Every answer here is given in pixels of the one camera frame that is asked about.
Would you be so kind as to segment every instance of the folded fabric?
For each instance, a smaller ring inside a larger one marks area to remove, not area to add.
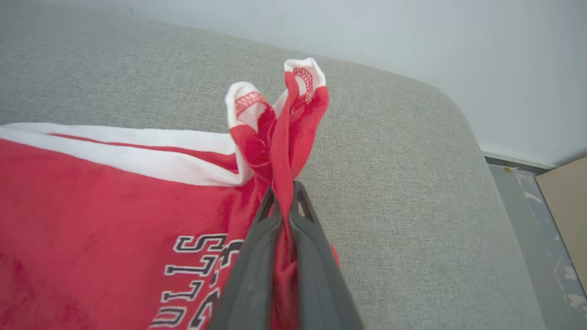
[[[204,329],[269,186],[282,213],[328,106],[313,59],[285,62],[271,106],[225,99],[230,134],[0,126],[1,329]],[[297,328],[289,227],[272,329]]]

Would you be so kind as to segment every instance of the red fabric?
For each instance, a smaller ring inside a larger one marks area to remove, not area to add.
[[[159,180],[0,139],[0,329],[204,329],[269,185],[286,224],[276,248],[271,325],[297,329],[288,210],[328,91],[299,96],[291,72],[285,82],[289,96],[278,118],[264,101],[258,132],[230,130],[255,171],[240,187]],[[236,169],[234,155],[107,144]]]

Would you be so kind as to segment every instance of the gray couch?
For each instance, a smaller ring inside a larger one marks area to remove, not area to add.
[[[273,102],[310,54],[47,3],[0,5],[0,124],[227,132],[225,93]],[[314,56],[330,106],[299,178],[367,329],[543,329],[518,242],[458,107],[417,80]]]

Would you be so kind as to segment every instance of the white wall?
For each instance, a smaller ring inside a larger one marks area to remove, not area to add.
[[[48,0],[179,23],[427,82],[484,150],[587,154],[584,0]]]

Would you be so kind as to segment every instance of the beige panel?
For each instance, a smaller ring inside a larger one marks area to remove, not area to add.
[[[537,176],[577,275],[587,284],[587,157]]]

